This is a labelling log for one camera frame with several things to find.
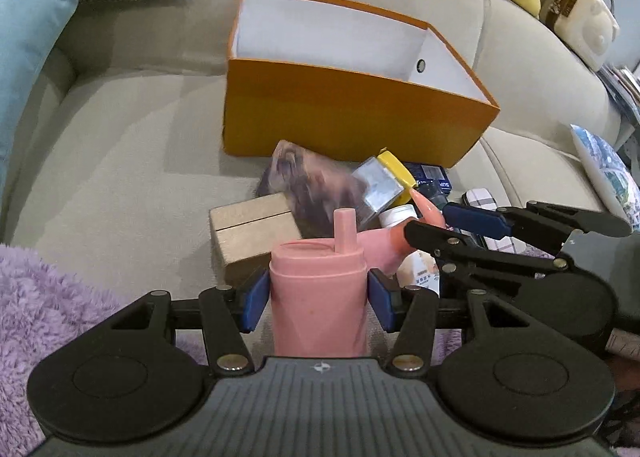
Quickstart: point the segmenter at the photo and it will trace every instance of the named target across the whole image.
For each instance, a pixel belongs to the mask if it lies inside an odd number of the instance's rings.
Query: blue gripper pad
[[[452,228],[497,241],[511,237],[511,225],[500,212],[450,202],[442,209],[442,215]]]
[[[254,331],[260,321],[262,311],[269,301],[271,292],[271,278],[268,269],[257,275],[252,275],[251,278],[255,278],[255,283],[249,287],[244,295],[244,310],[242,311],[240,328],[240,332],[243,333]]]
[[[388,289],[385,281],[378,278],[373,271],[367,274],[367,298],[385,332],[395,332],[397,330],[396,313],[392,305],[392,293],[393,290]]]

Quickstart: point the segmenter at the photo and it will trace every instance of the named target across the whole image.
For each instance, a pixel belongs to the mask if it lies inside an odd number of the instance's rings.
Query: pink object
[[[421,222],[440,228],[446,226],[442,213],[429,199],[413,188],[409,192],[411,192],[411,197],[422,214]],[[412,220],[416,219],[407,219],[392,228],[358,233],[358,244],[364,248],[364,256],[369,269],[376,267],[385,275],[393,275],[404,259],[415,251],[415,248],[404,240],[404,226]]]
[[[335,239],[271,252],[276,356],[353,358],[367,351],[367,264],[351,208],[334,212]]]
[[[414,200],[415,205],[418,207],[418,210],[420,210],[420,213],[422,214],[422,222],[432,226],[438,226],[440,228],[447,227],[444,222],[442,212],[436,208],[434,203],[417,190],[414,190],[414,188],[410,188],[409,193],[411,194],[411,198]]]

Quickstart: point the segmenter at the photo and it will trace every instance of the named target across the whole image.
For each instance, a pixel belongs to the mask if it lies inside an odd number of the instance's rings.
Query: blue box
[[[418,186],[430,181],[437,181],[444,195],[451,192],[451,183],[444,168],[439,164],[402,163],[414,176]]]

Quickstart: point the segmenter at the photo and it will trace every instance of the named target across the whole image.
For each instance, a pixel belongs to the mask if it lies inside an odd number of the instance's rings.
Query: yellow cap
[[[391,152],[383,148],[377,156],[377,160],[383,164],[393,175],[398,182],[404,187],[404,192],[402,192],[395,201],[390,204],[390,208],[393,206],[402,206],[403,204],[407,204],[411,201],[411,194],[409,193],[410,188],[417,188],[418,183],[415,181],[414,176],[411,175],[404,164],[400,163],[398,158],[394,156]]]

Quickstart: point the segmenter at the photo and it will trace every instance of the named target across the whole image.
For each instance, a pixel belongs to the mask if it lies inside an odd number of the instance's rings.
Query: white cap
[[[386,212],[380,214],[380,224],[383,228],[390,228],[396,224],[400,224],[409,217],[418,218],[418,214],[415,212],[413,204],[403,204],[402,206],[396,206]]]

